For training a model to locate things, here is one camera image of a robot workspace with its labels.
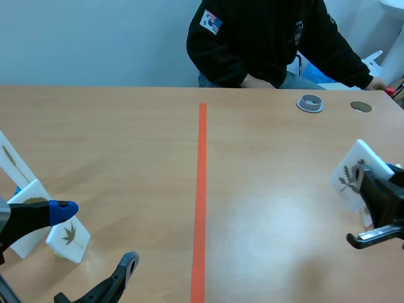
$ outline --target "wooden table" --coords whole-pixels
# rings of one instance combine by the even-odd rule
[[[361,231],[328,179],[354,141],[402,162],[404,111],[383,92],[0,87],[0,129],[92,235],[82,264],[42,243],[1,273],[25,302],[76,300],[128,251],[121,302],[190,301],[199,104],[207,103],[206,303],[380,303],[404,295],[402,241],[357,251]],[[356,112],[352,101],[372,106]],[[12,181],[0,175],[9,198]]]

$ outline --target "blue gripper tip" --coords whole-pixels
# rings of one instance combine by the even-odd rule
[[[73,201],[49,200],[49,225],[65,222],[78,212],[78,205]]]

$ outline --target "flag patch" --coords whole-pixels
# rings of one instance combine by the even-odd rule
[[[219,31],[219,28],[222,26],[223,22],[221,19],[217,18],[214,14],[212,14],[210,11],[207,9],[202,15],[201,22],[199,25],[202,25],[205,27],[207,30],[211,31],[213,34],[217,34]]]

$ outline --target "black hoodie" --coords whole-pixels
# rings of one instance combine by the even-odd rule
[[[201,25],[208,15],[210,24]],[[240,87],[250,74],[278,88],[297,51],[347,86],[365,88],[372,81],[323,0],[203,0],[189,27],[187,51],[222,87]]]

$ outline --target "orange tape line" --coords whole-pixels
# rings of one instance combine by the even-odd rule
[[[191,278],[191,303],[205,303],[206,238],[206,104],[199,105],[198,166],[196,168],[196,201],[194,252]]]

